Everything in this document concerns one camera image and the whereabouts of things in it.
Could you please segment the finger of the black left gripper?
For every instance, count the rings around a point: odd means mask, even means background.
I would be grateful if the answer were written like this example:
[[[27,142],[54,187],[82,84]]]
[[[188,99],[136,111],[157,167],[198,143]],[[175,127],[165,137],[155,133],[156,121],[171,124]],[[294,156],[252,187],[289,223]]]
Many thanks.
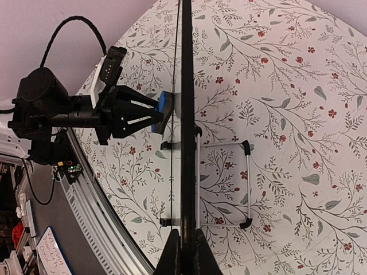
[[[137,111],[148,110],[151,111],[158,106],[158,101],[151,99],[126,85],[118,85],[115,87],[116,92],[115,101],[113,103],[113,110],[117,111]]]
[[[163,121],[163,114],[153,111],[152,115],[133,114],[130,118],[127,114],[117,115],[113,118],[113,137],[126,138],[137,131]]]

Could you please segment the blue whiteboard eraser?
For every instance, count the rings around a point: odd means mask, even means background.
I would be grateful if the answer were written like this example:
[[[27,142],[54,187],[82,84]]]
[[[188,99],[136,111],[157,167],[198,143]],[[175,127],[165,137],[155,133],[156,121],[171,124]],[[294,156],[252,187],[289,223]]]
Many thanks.
[[[151,130],[153,133],[162,135],[174,111],[174,94],[171,92],[162,91],[155,110],[163,114],[163,119],[159,123],[152,125]]]

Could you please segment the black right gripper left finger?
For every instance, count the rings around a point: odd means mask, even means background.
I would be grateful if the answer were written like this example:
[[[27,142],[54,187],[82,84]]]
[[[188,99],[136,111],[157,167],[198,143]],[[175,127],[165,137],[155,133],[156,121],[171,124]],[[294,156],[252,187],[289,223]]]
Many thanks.
[[[178,229],[171,230],[156,267],[156,275],[181,274],[181,238]]]

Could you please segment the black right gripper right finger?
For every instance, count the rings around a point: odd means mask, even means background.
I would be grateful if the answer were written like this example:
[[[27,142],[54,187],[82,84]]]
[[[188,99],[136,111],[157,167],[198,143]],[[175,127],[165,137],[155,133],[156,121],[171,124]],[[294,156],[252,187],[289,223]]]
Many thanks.
[[[220,275],[221,270],[201,229],[195,230],[194,274]]]

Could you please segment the small black-framed whiteboard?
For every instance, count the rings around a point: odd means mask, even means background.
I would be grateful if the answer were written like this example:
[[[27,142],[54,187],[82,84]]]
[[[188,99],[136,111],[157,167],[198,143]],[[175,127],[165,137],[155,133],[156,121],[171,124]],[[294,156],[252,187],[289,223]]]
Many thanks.
[[[194,273],[194,232],[196,226],[196,143],[194,133],[194,77],[192,2],[178,1],[175,47],[173,142],[174,217],[179,220],[180,274]]]

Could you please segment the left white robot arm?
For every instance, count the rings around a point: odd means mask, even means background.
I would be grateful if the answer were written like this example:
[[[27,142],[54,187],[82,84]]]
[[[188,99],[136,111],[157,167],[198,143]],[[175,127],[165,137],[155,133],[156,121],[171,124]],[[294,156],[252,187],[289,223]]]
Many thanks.
[[[146,127],[162,134],[172,98],[161,92],[154,100],[110,78],[93,105],[91,96],[69,95],[50,69],[38,68],[20,81],[12,104],[1,111],[1,153],[56,165],[75,157],[66,136],[53,129],[92,128],[102,146]]]

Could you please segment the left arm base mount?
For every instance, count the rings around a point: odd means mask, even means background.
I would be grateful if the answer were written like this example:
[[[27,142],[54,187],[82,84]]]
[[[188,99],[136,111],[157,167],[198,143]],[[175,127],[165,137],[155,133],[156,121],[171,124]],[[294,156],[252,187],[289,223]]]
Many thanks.
[[[71,160],[66,162],[57,162],[55,168],[54,180],[60,182],[63,179],[66,179],[69,185],[74,184],[78,180],[78,177],[83,170],[80,163],[75,163]]]

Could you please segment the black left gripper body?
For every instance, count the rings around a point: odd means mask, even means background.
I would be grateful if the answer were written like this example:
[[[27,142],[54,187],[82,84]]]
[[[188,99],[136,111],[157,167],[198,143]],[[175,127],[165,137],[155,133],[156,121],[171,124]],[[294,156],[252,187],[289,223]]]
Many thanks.
[[[53,142],[52,129],[93,128],[101,145],[112,133],[112,121],[101,104],[92,106],[89,96],[70,96],[54,73],[38,68],[22,78],[13,99],[13,118],[7,126],[20,139],[31,142],[29,159],[41,165],[55,165],[73,159],[66,142]]]

